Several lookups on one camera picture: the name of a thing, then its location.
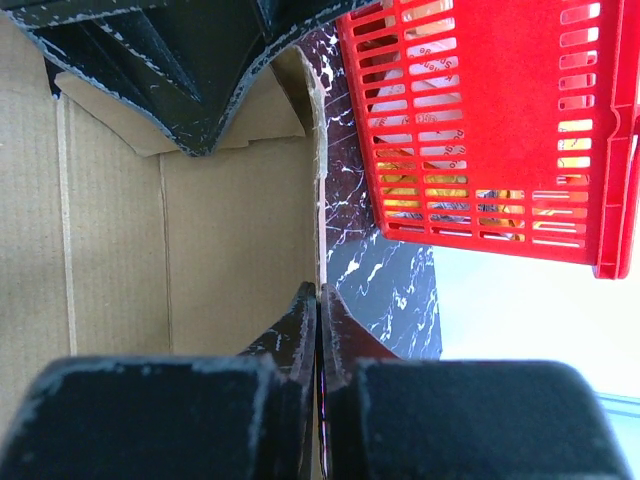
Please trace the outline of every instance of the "torn cardboard edge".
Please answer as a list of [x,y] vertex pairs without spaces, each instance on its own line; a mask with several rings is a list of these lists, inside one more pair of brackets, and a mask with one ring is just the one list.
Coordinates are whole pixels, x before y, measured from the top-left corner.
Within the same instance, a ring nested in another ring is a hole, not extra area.
[[[141,157],[178,150],[149,119],[75,75],[59,73],[55,84]],[[304,128],[273,70],[265,68],[251,86],[218,148],[242,148],[255,140],[304,136]]]

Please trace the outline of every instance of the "red basket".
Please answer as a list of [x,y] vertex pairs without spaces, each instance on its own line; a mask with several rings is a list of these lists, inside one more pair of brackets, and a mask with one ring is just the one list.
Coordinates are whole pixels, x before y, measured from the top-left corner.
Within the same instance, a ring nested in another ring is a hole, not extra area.
[[640,0],[383,0],[338,28],[385,237],[628,274]]

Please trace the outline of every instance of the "white wall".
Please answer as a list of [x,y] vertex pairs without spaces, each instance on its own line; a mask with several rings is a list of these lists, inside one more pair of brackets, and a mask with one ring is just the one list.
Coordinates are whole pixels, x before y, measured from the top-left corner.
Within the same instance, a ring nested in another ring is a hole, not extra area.
[[626,280],[589,267],[436,248],[443,359],[549,359],[640,397],[640,238]]

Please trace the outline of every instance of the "cardboard box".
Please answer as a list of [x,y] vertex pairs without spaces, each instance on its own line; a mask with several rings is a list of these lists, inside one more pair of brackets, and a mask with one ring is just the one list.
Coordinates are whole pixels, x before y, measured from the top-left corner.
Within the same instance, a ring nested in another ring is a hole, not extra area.
[[235,354],[275,322],[316,277],[317,165],[300,137],[142,158],[0,36],[1,436],[54,358]]

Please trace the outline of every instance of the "marble countertop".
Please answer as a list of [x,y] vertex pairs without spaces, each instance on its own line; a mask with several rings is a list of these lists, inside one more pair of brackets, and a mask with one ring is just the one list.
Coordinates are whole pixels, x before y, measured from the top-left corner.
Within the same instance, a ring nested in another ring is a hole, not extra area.
[[335,24],[298,45],[326,92],[326,221],[319,234],[326,235],[327,280],[353,316],[396,355],[438,359],[433,248],[387,240],[375,226]]

